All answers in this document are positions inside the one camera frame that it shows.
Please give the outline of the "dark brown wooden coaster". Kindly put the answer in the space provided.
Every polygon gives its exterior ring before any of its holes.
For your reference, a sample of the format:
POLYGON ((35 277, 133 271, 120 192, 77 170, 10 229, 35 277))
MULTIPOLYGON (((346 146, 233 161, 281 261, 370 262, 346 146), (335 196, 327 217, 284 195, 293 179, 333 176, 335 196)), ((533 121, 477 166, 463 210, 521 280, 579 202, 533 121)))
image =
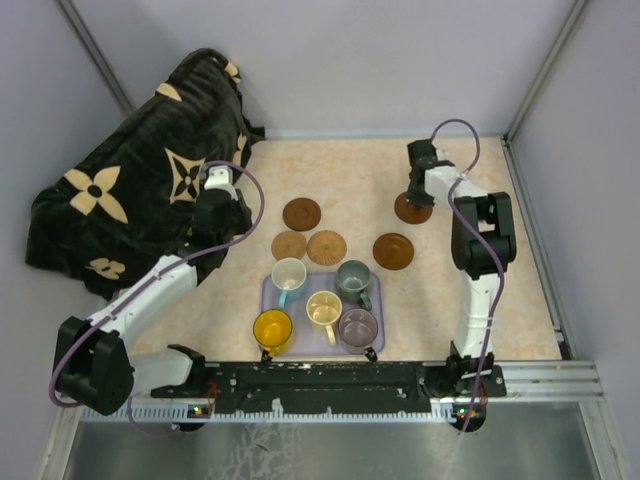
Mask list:
POLYGON ((394 202, 394 212, 404 223, 417 225, 430 219, 433 213, 434 202, 427 206, 418 206, 411 203, 405 192, 399 194, 394 202))

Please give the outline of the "light wooden coaster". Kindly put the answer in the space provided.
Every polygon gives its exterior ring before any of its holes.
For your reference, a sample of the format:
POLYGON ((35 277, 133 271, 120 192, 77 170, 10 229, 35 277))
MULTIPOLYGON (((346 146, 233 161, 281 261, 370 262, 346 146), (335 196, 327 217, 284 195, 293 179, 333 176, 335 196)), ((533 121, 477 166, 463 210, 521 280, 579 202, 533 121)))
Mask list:
POLYGON ((283 231, 271 243, 271 253, 276 260, 295 258, 301 260, 306 255, 307 240, 296 231, 283 231))

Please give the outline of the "dark brown round coaster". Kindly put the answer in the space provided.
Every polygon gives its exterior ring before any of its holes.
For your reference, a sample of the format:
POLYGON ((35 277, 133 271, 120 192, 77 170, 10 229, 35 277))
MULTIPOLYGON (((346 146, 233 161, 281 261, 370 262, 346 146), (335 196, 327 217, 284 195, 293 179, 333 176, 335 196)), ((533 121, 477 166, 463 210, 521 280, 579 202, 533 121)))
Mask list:
POLYGON ((283 209, 283 221, 288 228, 294 231, 312 230, 320 220, 320 206, 310 198, 295 198, 289 201, 283 209))

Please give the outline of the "light woven coaster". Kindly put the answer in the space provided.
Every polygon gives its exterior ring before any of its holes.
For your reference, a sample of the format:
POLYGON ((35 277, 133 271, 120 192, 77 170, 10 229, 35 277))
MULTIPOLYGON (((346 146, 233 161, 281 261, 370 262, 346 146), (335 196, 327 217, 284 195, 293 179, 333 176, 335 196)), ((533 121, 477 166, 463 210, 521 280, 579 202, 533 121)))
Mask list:
POLYGON ((309 259, 321 266, 340 263, 347 253, 345 239, 336 231, 323 230, 315 233, 307 244, 309 259))

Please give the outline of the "grey-green mug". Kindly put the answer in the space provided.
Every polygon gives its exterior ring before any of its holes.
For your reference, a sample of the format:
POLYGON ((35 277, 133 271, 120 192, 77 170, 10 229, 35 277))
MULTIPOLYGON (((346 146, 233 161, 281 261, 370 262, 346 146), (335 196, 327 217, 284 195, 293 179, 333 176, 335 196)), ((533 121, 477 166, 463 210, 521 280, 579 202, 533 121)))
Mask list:
POLYGON ((369 267, 358 260, 348 260, 340 265, 335 275, 337 293, 342 300, 372 310, 369 295, 372 275, 369 267))

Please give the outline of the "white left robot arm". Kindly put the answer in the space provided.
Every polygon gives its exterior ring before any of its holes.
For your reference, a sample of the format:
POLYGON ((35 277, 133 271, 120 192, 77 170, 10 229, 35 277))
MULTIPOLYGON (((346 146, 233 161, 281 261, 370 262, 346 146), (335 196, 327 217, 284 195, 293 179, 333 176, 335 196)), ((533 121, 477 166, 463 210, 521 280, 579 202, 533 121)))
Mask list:
POLYGON ((261 219, 251 215, 234 185, 233 175, 245 171, 228 161, 205 163, 197 172, 204 190, 190 235, 121 297, 87 319, 63 322, 48 385, 55 405, 86 406, 108 416, 157 388, 174 386, 189 397, 206 389, 208 373, 197 352, 180 345, 143 355, 129 350, 168 307, 221 266, 231 247, 255 231, 261 219))

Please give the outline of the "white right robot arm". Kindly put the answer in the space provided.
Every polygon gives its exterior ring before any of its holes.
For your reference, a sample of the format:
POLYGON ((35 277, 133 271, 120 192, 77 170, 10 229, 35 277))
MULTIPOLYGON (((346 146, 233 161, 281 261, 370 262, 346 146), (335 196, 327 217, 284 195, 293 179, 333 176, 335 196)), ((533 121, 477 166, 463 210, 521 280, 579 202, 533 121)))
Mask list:
POLYGON ((513 209, 505 192, 490 193, 459 171, 429 139, 408 144, 407 202, 452 212, 451 256, 461 272, 458 330, 445 367, 426 381, 438 396, 477 393, 492 373, 491 333, 508 265, 517 253, 513 209))

